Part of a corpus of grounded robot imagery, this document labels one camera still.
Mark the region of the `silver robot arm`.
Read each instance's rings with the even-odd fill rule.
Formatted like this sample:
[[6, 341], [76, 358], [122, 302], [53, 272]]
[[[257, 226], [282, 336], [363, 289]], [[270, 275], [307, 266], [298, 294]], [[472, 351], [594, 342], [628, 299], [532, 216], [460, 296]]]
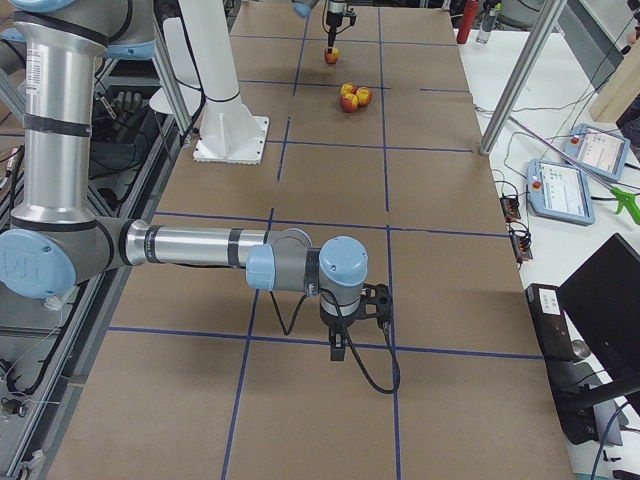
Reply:
[[191, 119], [156, 42], [149, 1], [17, 1], [26, 41], [24, 197], [1, 236], [1, 280], [43, 299], [121, 266], [222, 266], [257, 290], [318, 297], [333, 360], [353, 349], [348, 328], [366, 315], [368, 256], [348, 236], [314, 247], [298, 229], [172, 228], [99, 217], [87, 206], [94, 63], [152, 59], [182, 133]]
[[[316, 5], [318, 0], [294, 0], [291, 2], [292, 9], [300, 18], [307, 19]], [[323, 4], [323, 28], [326, 30], [328, 37], [327, 52], [333, 53], [335, 50], [335, 40], [339, 34], [339, 28], [343, 24], [343, 20], [347, 17], [351, 18], [354, 11], [349, 7], [347, 1], [328, 0]]]

